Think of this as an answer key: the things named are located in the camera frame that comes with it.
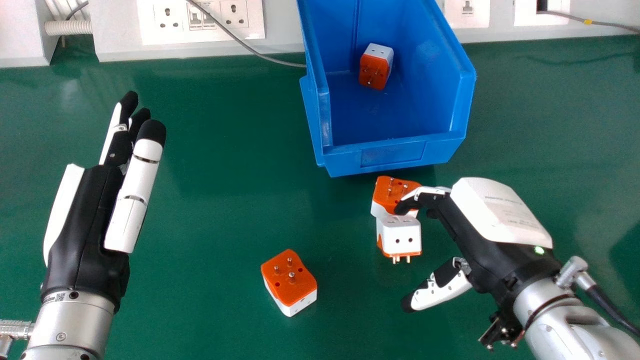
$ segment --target green table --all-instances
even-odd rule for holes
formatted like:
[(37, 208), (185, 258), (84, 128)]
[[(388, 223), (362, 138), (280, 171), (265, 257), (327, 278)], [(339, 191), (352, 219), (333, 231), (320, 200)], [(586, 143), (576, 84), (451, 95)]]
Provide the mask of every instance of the green table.
[[(96, 164), (114, 103), (135, 90), (168, 140), (108, 359), (532, 359), (526, 346), (491, 355), (476, 342), (489, 295), (400, 310), (458, 252), (425, 220), (422, 256), (394, 266), (380, 254), (377, 174), (330, 179), (316, 167), (304, 70), (248, 56), (98, 63), (90, 39), (69, 43), (50, 67), (0, 70), (0, 318), (35, 319), (65, 165)], [(448, 164), (390, 175), (512, 186), (559, 259), (587, 259), (640, 323), (639, 47), (637, 37), (466, 45), (478, 74), (467, 139)], [(319, 286), (294, 318), (259, 271), (286, 248)]]

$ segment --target gray cable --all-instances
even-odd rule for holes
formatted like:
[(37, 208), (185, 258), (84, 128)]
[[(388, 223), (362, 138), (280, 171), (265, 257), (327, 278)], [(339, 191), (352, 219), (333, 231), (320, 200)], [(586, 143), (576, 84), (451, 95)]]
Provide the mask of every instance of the gray cable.
[(78, 6), (76, 6), (73, 10), (71, 10), (71, 12), (69, 13), (69, 15), (67, 15), (67, 18), (65, 20), (71, 20), (71, 18), (80, 10), (82, 10), (85, 6), (89, 5), (88, 1), (83, 2), (82, 4), (79, 4)]
[(244, 41), (242, 41), (242, 39), (240, 39), (239, 37), (235, 36), (235, 34), (233, 34), (231, 31), (229, 31), (229, 29), (227, 29), (223, 24), (220, 23), (220, 21), (218, 21), (213, 15), (211, 15), (210, 12), (208, 12), (207, 10), (205, 10), (202, 6), (200, 6), (198, 3), (196, 3), (194, 0), (185, 0), (187, 3), (191, 4), (193, 7), (195, 7), (196, 9), (200, 10), (201, 12), (207, 14), (207, 16), (209, 16), (213, 22), (215, 22), (220, 29), (222, 29), (222, 31), (226, 32), (227, 35), (229, 35), (232, 39), (234, 39), (238, 44), (242, 45), (242, 47), (244, 47), (245, 49), (247, 49), (250, 53), (258, 56), (261, 59), (265, 59), (267, 61), (271, 61), (273, 63), (277, 63), (277, 64), (281, 64), (281, 65), (286, 65), (286, 66), (292, 66), (292, 67), (307, 67), (305, 64), (299, 64), (299, 63), (291, 63), (288, 61), (283, 61), (283, 60), (278, 60), (275, 58), (272, 58), (270, 56), (266, 56), (264, 54), (260, 54), (258, 53), (254, 48), (250, 47), (249, 45), (247, 45)]
[(561, 13), (561, 12), (537, 12), (537, 14), (566, 17), (567, 19), (576, 20), (586, 25), (611, 26), (614, 28), (625, 29), (625, 30), (633, 31), (636, 34), (640, 34), (640, 29), (638, 28), (635, 28), (633, 26), (628, 26), (628, 25), (617, 24), (615, 22), (602, 22), (602, 21), (595, 21), (591, 19), (583, 19), (582, 17), (577, 17), (577, 16), (573, 16), (573, 15), (569, 15), (567, 13)]

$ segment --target robotic arm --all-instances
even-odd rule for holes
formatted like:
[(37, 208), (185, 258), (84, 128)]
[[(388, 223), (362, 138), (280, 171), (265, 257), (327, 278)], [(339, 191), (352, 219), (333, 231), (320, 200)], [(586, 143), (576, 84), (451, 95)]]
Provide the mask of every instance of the robotic arm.
[(562, 266), (549, 233), (508, 186), (466, 177), (451, 190), (418, 187), (397, 203), (404, 215), (426, 208), (456, 242), (452, 258), (402, 299), (406, 312), (451, 300), (468, 289), (490, 293), (498, 311), (479, 341), (489, 350), (500, 341), (516, 348), (524, 338), (538, 359), (640, 359), (640, 347), (611, 327), (574, 293), (577, 284), (630, 332), (640, 336), (611, 304), (578, 257)]
[(0, 320), (0, 360), (13, 340), (29, 340), (21, 359), (104, 357), (166, 139), (148, 109), (132, 115), (137, 106), (135, 92), (115, 106), (97, 166), (67, 166), (44, 236), (40, 313)]

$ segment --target power outlet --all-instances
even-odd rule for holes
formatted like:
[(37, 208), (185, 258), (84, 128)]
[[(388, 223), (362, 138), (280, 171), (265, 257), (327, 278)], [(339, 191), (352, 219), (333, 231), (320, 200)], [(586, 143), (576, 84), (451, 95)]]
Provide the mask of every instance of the power outlet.
[(249, 27), (246, 0), (220, 1), (220, 12), (224, 26), (230, 29)]
[(443, 13), (453, 29), (488, 28), (490, 0), (444, 0)]
[[(262, 0), (197, 1), (241, 39), (265, 38)], [(143, 45), (232, 40), (213, 18), (184, 0), (136, 0)]]
[(555, 15), (538, 15), (539, 6), (546, 10), (569, 13), (570, 0), (513, 0), (514, 26), (567, 25), (569, 19)]

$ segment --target blue storage container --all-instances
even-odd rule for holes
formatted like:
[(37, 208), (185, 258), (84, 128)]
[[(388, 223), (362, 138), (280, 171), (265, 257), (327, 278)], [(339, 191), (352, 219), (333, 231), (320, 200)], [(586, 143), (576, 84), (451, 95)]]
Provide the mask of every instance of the blue storage container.
[[(476, 71), (434, 0), (298, 0), (298, 9), (317, 164), (335, 177), (449, 161), (467, 133)], [(371, 42), (394, 50), (382, 91), (358, 82)]]

